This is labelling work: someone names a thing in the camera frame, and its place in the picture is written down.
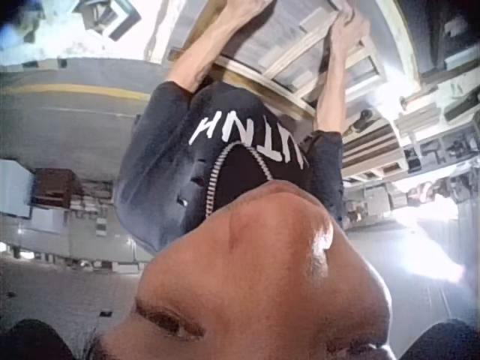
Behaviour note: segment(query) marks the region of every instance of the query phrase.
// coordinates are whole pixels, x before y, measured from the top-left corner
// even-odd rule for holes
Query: wood beam
[[[363,59],[366,59],[369,56],[369,52],[365,49],[364,46],[359,47],[356,51],[352,53],[347,59],[345,68],[350,69],[353,65],[357,64]],[[297,98],[303,98],[312,92],[315,92],[314,96],[318,98],[320,96],[320,88],[325,83],[327,77],[327,72],[321,73],[319,76],[314,77],[312,80],[307,82],[301,88],[295,92]]]
[[[406,21],[396,0],[375,0],[383,17],[390,28],[390,32],[395,39],[400,60],[403,65],[403,72],[414,85],[413,92],[420,89],[420,76],[413,43],[408,31]]]
[[[307,33],[301,40],[295,42],[295,45],[287,49],[262,75],[267,79],[273,79],[301,55],[325,39],[336,17],[337,11],[329,13],[322,25],[318,26],[312,32]]]
[[[183,52],[172,49],[168,60],[174,62]],[[298,99],[287,89],[277,83],[265,79],[260,73],[237,61],[219,56],[209,74],[214,80],[224,81],[234,86],[247,89],[259,96],[266,104],[296,121],[315,119],[315,109],[302,99]]]

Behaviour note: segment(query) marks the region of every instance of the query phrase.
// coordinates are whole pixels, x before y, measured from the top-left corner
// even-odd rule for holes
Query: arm
[[[175,63],[167,81],[195,92],[232,36],[272,0],[227,0],[220,16]]]
[[[312,170],[310,192],[326,207],[339,223],[344,214],[344,182],[342,160],[344,146],[341,134],[345,130],[345,63],[347,54],[369,32],[370,24],[345,3],[331,27],[331,52],[327,79],[322,96],[318,101],[316,127],[307,158]]]
[[[367,36],[370,23],[344,1],[330,32],[330,58],[325,87],[316,107],[316,126],[325,132],[346,130],[345,65],[349,51]]]

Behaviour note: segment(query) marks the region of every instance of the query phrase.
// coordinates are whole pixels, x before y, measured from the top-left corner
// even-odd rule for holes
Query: eye
[[[169,311],[147,309],[141,304],[137,304],[136,312],[171,338],[181,341],[195,341],[205,333],[198,325],[183,320],[180,316]]]
[[[159,313],[154,324],[167,335],[185,341],[198,340],[203,336],[203,330],[196,325],[189,324],[173,315]]]

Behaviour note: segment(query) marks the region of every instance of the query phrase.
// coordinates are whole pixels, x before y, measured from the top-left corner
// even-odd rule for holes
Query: sunlight
[[[406,270],[416,275],[457,283],[464,267],[453,262],[434,240],[415,233],[402,241],[402,263]]]
[[[406,227],[414,227],[418,219],[434,221],[450,221],[458,219],[458,206],[450,198],[439,194],[435,195],[435,201],[421,204],[414,208],[407,206],[397,208],[391,212],[393,218]]]

